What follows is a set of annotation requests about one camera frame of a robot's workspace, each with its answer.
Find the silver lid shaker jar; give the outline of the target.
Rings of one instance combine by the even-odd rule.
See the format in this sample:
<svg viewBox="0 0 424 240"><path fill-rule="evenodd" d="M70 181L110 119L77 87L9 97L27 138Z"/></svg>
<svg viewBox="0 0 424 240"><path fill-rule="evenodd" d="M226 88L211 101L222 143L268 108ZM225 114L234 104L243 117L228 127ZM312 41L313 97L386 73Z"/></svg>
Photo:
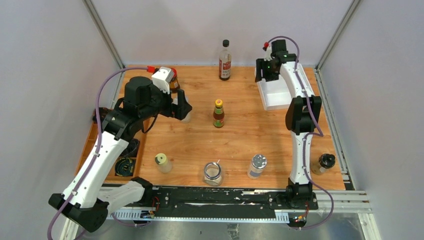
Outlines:
<svg viewBox="0 0 424 240"><path fill-rule="evenodd" d="M173 98L172 103L173 103L173 104L178 105L178 98L177 98L177 97L174 97L174 98ZM190 112L186 115L186 117L185 117L184 119L182 119L182 120L181 120L181 122L182 122L183 124L188 124L188 123L191 121L191 118L192 118L192 112L190 111Z"/></svg>

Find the yellow cap sauce bottle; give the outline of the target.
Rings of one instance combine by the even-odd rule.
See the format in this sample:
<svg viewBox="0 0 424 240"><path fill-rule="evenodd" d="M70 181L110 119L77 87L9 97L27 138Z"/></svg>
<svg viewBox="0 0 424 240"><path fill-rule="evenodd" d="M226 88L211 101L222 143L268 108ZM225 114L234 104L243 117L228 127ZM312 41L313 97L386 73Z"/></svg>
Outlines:
<svg viewBox="0 0 424 240"><path fill-rule="evenodd" d="M215 100L215 107L213 111L213 125L216 128L224 126L225 112L223 108L223 101L221 99Z"/></svg>

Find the red lid brown jar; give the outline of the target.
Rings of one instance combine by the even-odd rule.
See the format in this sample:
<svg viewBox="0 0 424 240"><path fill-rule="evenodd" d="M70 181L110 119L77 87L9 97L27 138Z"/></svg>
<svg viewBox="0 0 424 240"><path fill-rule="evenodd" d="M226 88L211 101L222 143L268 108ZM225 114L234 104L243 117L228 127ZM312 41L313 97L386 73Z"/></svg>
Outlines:
<svg viewBox="0 0 424 240"><path fill-rule="evenodd" d="M173 72L173 77L171 78L171 81L169 83L169 89L172 93L176 93L178 89L181 88L179 81L178 81L178 74L177 70L175 68L171 68Z"/></svg>

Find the yellow lid spice bottle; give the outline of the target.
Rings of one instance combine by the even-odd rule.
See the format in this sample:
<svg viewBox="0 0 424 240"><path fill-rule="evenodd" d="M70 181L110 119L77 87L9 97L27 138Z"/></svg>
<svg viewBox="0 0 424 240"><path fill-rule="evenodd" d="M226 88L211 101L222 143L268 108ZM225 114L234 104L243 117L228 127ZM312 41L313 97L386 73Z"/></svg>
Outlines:
<svg viewBox="0 0 424 240"><path fill-rule="evenodd" d="M154 161L156 163L158 170L161 173L164 173L164 174L169 173L173 168L172 162L168 159L168 157L164 153L158 153L155 156Z"/></svg>

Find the dark coil in organizer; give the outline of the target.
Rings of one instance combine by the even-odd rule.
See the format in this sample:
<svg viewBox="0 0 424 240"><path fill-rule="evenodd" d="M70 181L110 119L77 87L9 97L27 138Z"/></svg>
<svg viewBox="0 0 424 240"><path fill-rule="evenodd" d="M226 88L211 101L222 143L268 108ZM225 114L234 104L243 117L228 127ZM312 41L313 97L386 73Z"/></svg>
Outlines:
<svg viewBox="0 0 424 240"><path fill-rule="evenodd" d="M114 173L119 177L132 177L134 175L135 165L135 158L120 158L114 165Z"/></svg>

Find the round glass jar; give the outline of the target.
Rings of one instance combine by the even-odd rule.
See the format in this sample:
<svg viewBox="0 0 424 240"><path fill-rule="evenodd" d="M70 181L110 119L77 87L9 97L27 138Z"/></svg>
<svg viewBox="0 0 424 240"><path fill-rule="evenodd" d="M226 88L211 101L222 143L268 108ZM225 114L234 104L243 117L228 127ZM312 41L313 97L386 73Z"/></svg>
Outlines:
<svg viewBox="0 0 424 240"><path fill-rule="evenodd" d="M217 162L209 162L204 166L202 181L212 187L218 187L223 182L223 169Z"/></svg>

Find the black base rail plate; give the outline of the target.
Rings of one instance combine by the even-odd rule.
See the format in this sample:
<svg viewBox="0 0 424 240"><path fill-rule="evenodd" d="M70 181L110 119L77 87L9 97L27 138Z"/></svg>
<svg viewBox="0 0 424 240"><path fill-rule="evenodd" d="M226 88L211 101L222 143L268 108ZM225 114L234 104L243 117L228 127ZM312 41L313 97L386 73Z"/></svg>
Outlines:
<svg viewBox="0 0 424 240"><path fill-rule="evenodd" d="M316 194L290 198L284 189L155 186L149 200L130 204L168 218L271 220L276 210L317 210Z"/></svg>

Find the black cap grinder bottle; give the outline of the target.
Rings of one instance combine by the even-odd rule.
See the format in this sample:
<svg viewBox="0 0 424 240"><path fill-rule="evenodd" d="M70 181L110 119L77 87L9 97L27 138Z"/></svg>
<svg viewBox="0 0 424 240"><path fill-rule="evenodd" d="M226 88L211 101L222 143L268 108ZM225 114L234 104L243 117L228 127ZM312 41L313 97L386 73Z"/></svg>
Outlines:
<svg viewBox="0 0 424 240"><path fill-rule="evenodd" d="M323 175L336 164L336 156L330 153L322 154L310 165L310 170L316 175Z"/></svg>

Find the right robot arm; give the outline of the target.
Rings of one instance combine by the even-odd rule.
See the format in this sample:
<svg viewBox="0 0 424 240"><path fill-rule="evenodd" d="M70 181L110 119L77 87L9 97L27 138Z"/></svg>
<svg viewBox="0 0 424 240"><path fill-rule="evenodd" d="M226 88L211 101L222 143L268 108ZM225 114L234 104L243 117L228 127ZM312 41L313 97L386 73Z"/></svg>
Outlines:
<svg viewBox="0 0 424 240"><path fill-rule="evenodd" d="M286 109L285 126L292 139L292 167L285 193L272 198L291 209L310 205L313 181L310 149L313 135L322 135L318 124L322 99L317 96L299 63L300 49L289 53L287 36L276 36L263 45L265 55L256 60L255 82L266 111Z"/></svg>

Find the black cap soy sauce bottle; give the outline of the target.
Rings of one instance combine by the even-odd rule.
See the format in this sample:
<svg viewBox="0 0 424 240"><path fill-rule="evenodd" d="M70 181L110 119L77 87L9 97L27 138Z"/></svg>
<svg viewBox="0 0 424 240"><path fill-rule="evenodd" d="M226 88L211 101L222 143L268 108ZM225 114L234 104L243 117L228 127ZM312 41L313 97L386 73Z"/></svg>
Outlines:
<svg viewBox="0 0 424 240"><path fill-rule="evenodd" d="M219 53L219 73L218 76L222 81L227 81L231 76L232 54L228 47L230 41L224 39L222 41L222 50Z"/></svg>

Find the silver lid peppercorn bottle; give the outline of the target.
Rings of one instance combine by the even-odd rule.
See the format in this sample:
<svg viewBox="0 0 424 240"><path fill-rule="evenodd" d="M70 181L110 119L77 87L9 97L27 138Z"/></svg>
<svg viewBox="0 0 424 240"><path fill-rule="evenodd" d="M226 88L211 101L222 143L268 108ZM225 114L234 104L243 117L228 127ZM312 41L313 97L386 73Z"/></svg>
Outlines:
<svg viewBox="0 0 424 240"><path fill-rule="evenodd" d="M267 158L263 154L256 154L251 159L247 176L251 179L257 179L261 176L265 167L267 166Z"/></svg>

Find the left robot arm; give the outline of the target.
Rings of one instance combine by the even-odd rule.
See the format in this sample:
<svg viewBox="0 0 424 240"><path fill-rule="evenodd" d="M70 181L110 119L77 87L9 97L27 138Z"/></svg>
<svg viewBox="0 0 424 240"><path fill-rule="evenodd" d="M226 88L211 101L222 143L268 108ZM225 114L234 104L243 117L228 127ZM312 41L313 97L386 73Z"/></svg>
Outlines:
<svg viewBox="0 0 424 240"><path fill-rule="evenodd" d="M124 96L98 123L98 137L89 158L72 183L62 192L54 193L48 203L87 232L97 231L107 217L128 204L149 206L153 185L133 177L126 184L101 194L100 189L118 157L138 132L146 133L145 121L163 115L184 120L192 106L183 89L173 98L168 87L154 79L136 76L124 87Z"/></svg>

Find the wooden compartment organizer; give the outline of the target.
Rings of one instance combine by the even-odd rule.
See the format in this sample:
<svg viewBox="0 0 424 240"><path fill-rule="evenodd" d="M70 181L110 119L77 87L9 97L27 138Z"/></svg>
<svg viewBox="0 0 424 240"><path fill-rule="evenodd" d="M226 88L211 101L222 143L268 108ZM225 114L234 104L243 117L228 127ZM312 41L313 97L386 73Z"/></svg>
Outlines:
<svg viewBox="0 0 424 240"><path fill-rule="evenodd" d="M136 157L130 157L130 158L135 159L135 168L134 168L133 176L122 177L122 176L116 176L115 175L115 163L117 162L118 159L124 158L124 157L121 157L119 155L119 157L112 164L112 167L111 167L109 173L107 174L107 176L105 178L106 183L120 183L120 182L124 182L124 181L127 182L130 179L139 175L141 163L142 163L142 157L143 157L144 148L145 148L145 143L146 143L146 136L147 135L145 133L142 133L141 131L139 131L139 132L136 133L136 135L134 137L134 139L138 139L140 141L140 145L139 145L137 156ZM92 148L94 147L94 145L97 141L97 137L98 137L97 123L93 122L92 125L91 125L91 128L89 130L88 136L86 138L86 142L85 142L82 154L81 154L81 158L80 158L79 163L78 163L77 170L81 169L81 167L83 166L83 164L85 163L86 160L91 159L89 157L89 154L92 151Z"/></svg>

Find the white divided tray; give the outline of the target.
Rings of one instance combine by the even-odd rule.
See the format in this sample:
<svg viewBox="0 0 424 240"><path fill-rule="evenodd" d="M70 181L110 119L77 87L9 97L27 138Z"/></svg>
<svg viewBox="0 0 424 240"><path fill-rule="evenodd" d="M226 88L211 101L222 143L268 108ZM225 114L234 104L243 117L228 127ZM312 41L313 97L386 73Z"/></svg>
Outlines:
<svg viewBox="0 0 424 240"><path fill-rule="evenodd" d="M255 67L255 81L264 110L288 109L295 97L314 96L314 90L306 76L303 66L294 61L281 65L278 79L266 81L263 71Z"/></svg>

